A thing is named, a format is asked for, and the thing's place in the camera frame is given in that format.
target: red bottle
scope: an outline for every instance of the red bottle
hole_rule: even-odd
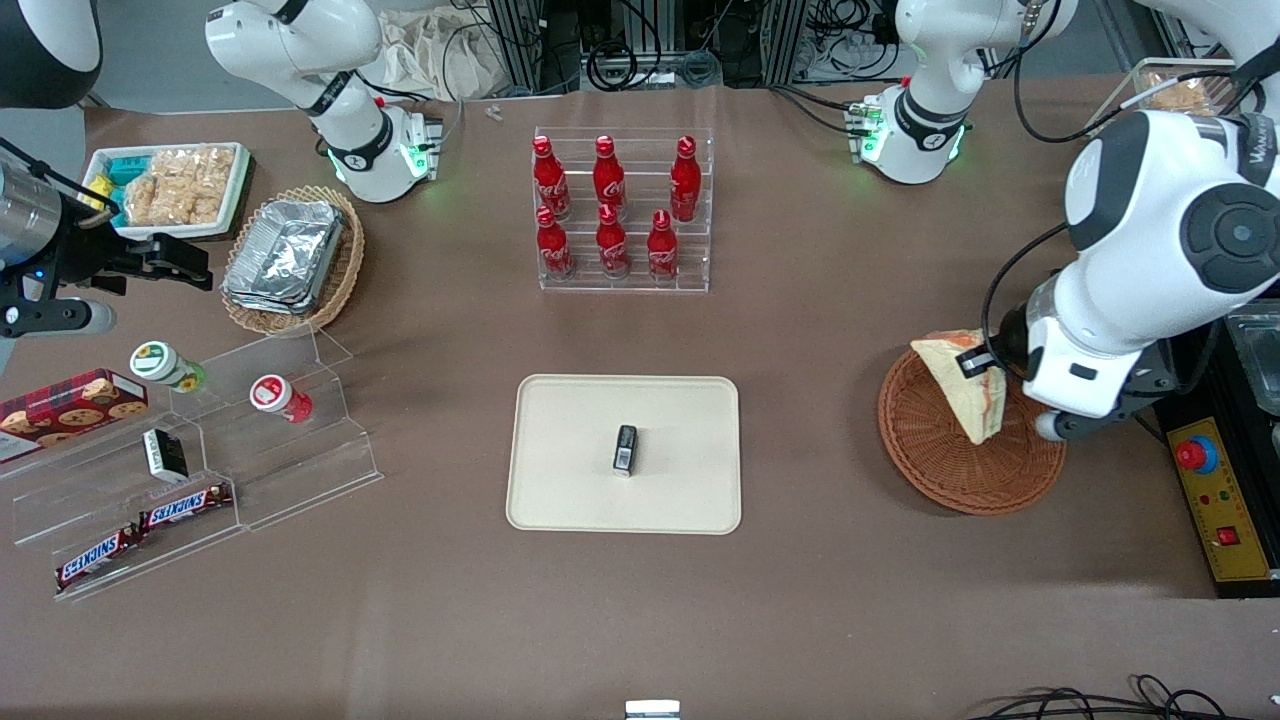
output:
[[[600,205],[613,205],[618,211],[618,219],[626,219],[626,177],[622,164],[613,155],[613,138],[607,135],[595,138],[595,169],[591,170],[591,179],[595,181],[596,201]]]
[[[654,210],[653,229],[649,231],[649,274],[655,281],[676,278],[676,231],[671,229],[671,214]]]
[[[552,141],[545,135],[534,138],[534,182],[538,183],[538,197],[556,213],[556,217],[568,217],[568,178],[564,167],[552,152]]]
[[[671,167],[671,214],[677,223],[690,223],[698,213],[698,191],[703,187],[703,169],[694,152],[698,143],[691,135],[676,142],[676,163]]]
[[[618,224],[616,206],[600,205],[600,227],[595,231],[595,243],[600,246],[600,264],[604,265],[604,277],[611,281],[621,281],[631,273],[627,233]]]
[[[543,256],[547,277],[553,281],[573,277],[573,255],[568,251],[568,238],[564,228],[556,222],[556,213],[547,205],[538,209],[538,252]]]

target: cookie box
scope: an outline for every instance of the cookie box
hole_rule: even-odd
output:
[[[147,411],[147,391],[105,368],[0,406],[0,462]]]

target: clear acrylic rack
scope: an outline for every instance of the clear acrylic rack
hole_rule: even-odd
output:
[[[708,292],[712,270],[712,184],[716,168],[716,146],[710,128],[538,128],[534,135],[545,135],[564,173],[568,176],[571,211],[561,220],[568,236],[570,251],[577,272],[567,281],[547,277],[541,259],[538,260],[538,282],[548,291],[622,291],[622,292]],[[626,170],[627,252],[631,255],[631,274],[620,281],[604,275],[600,254],[595,245],[599,224],[595,184],[591,170],[595,167],[595,138],[613,137],[618,161]],[[659,283],[649,275],[646,241],[653,225],[654,210],[671,209],[671,165],[676,160],[676,141],[691,135],[698,142],[698,164],[703,170],[703,183],[698,199],[698,213],[692,222],[673,223],[678,241],[678,272],[675,282]],[[541,205],[538,187],[531,183],[534,209]],[[532,213],[530,218],[530,245],[538,232]]]
[[[51,569],[78,556],[138,514],[227,482],[236,502],[164,525],[134,548],[58,592],[82,600],[243,532],[253,532],[380,479],[364,427],[347,413],[334,370],[351,354],[324,331],[300,325],[211,360],[196,392],[150,386],[147,415],[68,441],[31,462],[5,468],[0,482],[23,488],[14,500],[14,541],[46,547]],[[312,400],[311,416],[291,424],[255,410],[248,388],[284,375]],[[142,433],[160,428],[182,441],[189,479],[169,484],[147,471]],[[50,591],[56,589],[52,574]]]

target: aluminum foil container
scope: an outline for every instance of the aluminum foil container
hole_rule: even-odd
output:
[[[342,225],[342,211],[328,202],[268,204],[227,269],[223,292],[251,310],[310,313],[319,304]]]

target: round wicker tray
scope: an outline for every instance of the round wicker tray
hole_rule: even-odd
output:
[[[1036,416],[1044,410],[1010,383],[1004,428],[973,445],[913,350],[890,368],[877,404],[881,439],[893,465],[929,498],[970,515],[1015,512],[1053,487],[1066,443],[1036,433]]]
[[[287,190],[268,200],[268,202],[274,200],[324,201],[342,209],[346,215],[346,223],[338,238],[338,251],[333,256],[333,265],[329,266],[329,275],[325,278],[324,288],[320,291],[319,307],[308,315],[264,313],[261,310],[241,307],[232,302],[225,293],[223,293],[223,305],[237,325],[264,334],[278,333],[307,322],[316,328],[323,328],[338,316],[338,313],[351,297],[351,292],[356,288],[356,275],[360,274],[360,264],[365,259],[365,228],[361,227],[360,218],[356,215],[356,209],[352,208],[351,201],[328,187],[306,186]],[[241,227],[230,255],[227,258],[228,266],[236,261],[236,255],[244,246],[244,237],[248,234],[248,229],[253,227],[253,220],[257,219],[257,215],[265,206],[266,202],[259,206],[257,210],[253,210],[253,214]]]

